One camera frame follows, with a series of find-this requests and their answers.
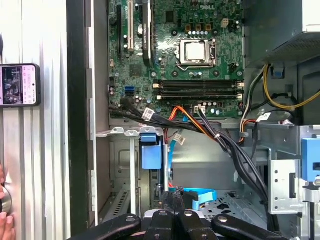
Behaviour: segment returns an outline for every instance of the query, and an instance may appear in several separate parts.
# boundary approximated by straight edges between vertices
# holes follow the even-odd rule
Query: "yellow wire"
[[[301,102],[297,105],[293,105],[293,106],[286,106],[286,105],[281,105],[275,101],[273,101],[273,99],[271,98],[270,94],[269,94],[269,91],[268,91],[268,83],[267,83],[267,80],[268,80],[268,70],[269,68],[268,67],[265,67],[264,68],[264,71],[263,71],[263,87],[264,87],[264,92],[265,92],[265,95],[266,97],[268,98],[268,100],[276,107],[280,108],[280,109],[287,109],[287,110],[291,110],[291,109],[297,109],[297,108],[300,108],[300,107],[303,107],[304,105],[312,102],[313,100],[315,100],[317,97],[320,96],[320,91],[317,92],[315,95],[313,95],[312,97],[310,97],[308,100],[304,101],[304,102]]]
[[[194,118],[181,106],[177,106],[177,109],[179,109],[181,112],[183,112],[183,114],[185,114],[190,120],[191,122],[201,131],[203,132],[204,135],[208,136],[209,138],[213,139],[210,135],[207,134],[207,132],[205,131],[205,129],[197,122],[194,120]]]

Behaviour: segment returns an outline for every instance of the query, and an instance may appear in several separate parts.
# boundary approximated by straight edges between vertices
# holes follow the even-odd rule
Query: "cpu socket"
[[[179,45],[178,67],[188,66],[187,68],[212,68],[216,61],[215,40],[182,39]]]

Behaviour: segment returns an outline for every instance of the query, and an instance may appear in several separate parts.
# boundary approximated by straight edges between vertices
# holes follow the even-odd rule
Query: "sticker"
[[[177,141],[182,146],[186,139],[184,137],[182,137],[180,134],[176,133],[174,135],[173,140]]]
[[[266,120],[269,119],[270,115],[271,115],[271,112],[267,112],[267,113],[265,113],[264,115],[260,116],[260,117],[256,120],[256,122],[259,123],[259,122],[261,122],[261,121],[266,121]]]
[[[147,107],[144,110],[144,113],[142,115],[142,119],[149,122],[154,114],[155,114],[155,111],[153,111],[152,109]]]

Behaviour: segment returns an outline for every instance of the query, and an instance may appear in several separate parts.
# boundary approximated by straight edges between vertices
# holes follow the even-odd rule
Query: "dell logo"
[[[213,5],[200,6],[201,10],[215,10]]]

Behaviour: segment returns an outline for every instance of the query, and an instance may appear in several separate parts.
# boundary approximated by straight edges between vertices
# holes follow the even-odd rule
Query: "screw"
[[[127,222],[134,222],[135,219],[134,219],[133,216],[128,216],[128,217],[126,218],[126,221],[127,221]]]
[[[220,222],[222,222],[222,223],[228,222],[228,219],[227,219],[226,217],[224,217],[224,216],[219,216],[219,217],[218,217],[218,220],[219,220]]]
[[[161,212],[159,213],[159,215],[160,215],[160,216],[167,216],[168,213],[166,213],[165,211],[161,211]]]
[[[186,215],[187,217],[191,217],[192,216],[192,212],[191,211],[185,211],[184,215]]]

